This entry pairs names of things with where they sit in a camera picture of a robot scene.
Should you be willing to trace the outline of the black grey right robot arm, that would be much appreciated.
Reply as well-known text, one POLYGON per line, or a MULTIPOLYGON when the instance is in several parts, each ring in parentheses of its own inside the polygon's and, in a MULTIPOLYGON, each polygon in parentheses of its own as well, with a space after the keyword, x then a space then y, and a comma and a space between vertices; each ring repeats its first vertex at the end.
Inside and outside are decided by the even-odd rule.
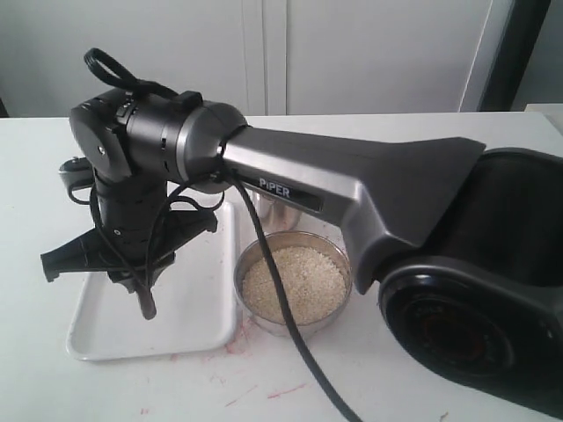
POLYGON ((267 193, 340 228, 360 293, 395 339, 467 387, 562 415, 562 160, 466 138, 389 144, 250 127, 198 92, 113 89, 69 117, 94 228, 42 255, 48 280, 106 272, 156 314, 174 253, 216 229, 179 189, 267 193))

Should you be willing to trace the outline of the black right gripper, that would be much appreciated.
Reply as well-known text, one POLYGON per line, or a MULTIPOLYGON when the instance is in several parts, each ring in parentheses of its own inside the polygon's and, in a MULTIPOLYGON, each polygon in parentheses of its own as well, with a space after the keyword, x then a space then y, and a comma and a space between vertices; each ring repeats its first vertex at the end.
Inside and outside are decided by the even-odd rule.
POLYGON ((170 264, 175 251, 204 232, 215 233, 212 211, 170 211, 161 235, 151 235, 160 207, 167 197, 167 181, 139 174, 112 181, 94 172, 94 207, 101 224, 66 244, 40 255, 47 282, 62 273, 107 272, 110 264, 145 262, 149 240, 155 253, 161 248, 162 262, 170 264))

